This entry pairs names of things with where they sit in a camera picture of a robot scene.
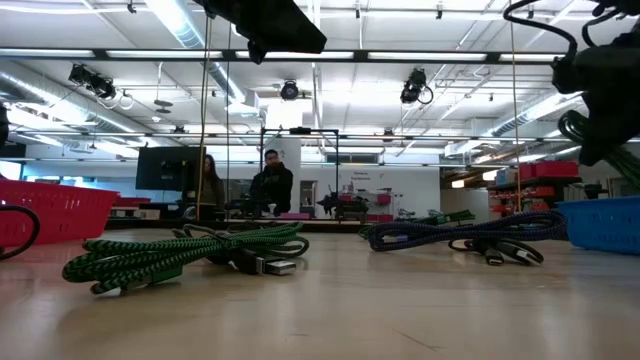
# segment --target desk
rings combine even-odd
[[[198,261],[118,297],[60,278],[79,243],[0,264],[0,358],[107,360],[616,359],[640,354],[637,257],[544,241],[542,267],[490,267],[446,244],[374,253],[356,235],[303,234],[293,276]],[[107,232],[151,241],[166,230]]]

